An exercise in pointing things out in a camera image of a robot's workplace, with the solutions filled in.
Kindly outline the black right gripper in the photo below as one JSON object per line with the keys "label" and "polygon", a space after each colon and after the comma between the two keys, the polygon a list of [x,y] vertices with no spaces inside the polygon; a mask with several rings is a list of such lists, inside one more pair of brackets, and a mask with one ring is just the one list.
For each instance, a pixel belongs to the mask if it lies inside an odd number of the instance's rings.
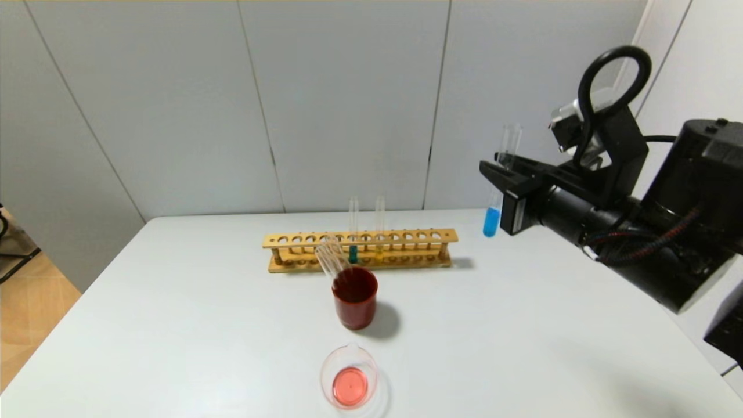
{"label": "black right gripper", "polygon": [[479,171],[504,193],[500,228],[507,235],[542,226],[578,244],[590,223],[592,204],[563,188],[542,185],[541,180],[542,175],[569,176],[569,167],[511,153],[495,153],[495,162],[481,160]]}

